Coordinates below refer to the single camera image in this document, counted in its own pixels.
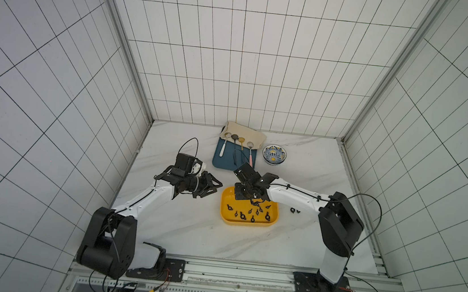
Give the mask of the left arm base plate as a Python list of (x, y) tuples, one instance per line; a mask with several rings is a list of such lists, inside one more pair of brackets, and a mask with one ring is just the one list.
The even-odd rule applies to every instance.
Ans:
[(147, 280), (181, 282), (187, 262), (171, 259), (159, 245), (144, 242), (136, 245), (134, 258), (125, 276)]

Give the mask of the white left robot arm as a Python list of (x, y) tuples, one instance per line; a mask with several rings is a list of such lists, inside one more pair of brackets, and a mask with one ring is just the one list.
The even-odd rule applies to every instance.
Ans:
[(154, 183), (132, 200), (114, 208), (98, 208), (90, 219), (76, 262), (112, 279), (129, 270), (162, 272), (166, 251), (141, 241), (138, 227), (154, 211), (180, 194), (204, 198), (223, 186), (211, 173), (185, 175), (162, 173)]

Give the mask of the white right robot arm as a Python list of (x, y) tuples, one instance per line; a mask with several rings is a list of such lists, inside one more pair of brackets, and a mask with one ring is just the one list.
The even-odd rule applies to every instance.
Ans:
[(365, 228), (348, 197), (340, 192), (322, 195), (299, 188), (272, 173), (260, 175), (240, 169), (234, 173), (238, 199), (275, 202), (318, 217), (326, 247), (318, 275), (331, 286), (338, 285)]

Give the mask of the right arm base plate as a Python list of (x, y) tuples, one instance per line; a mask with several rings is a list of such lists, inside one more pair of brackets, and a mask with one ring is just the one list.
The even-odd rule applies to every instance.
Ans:
[(295, 292), (352, 292), (347, 277), (332, 284), (320, 273), (293, 272)]

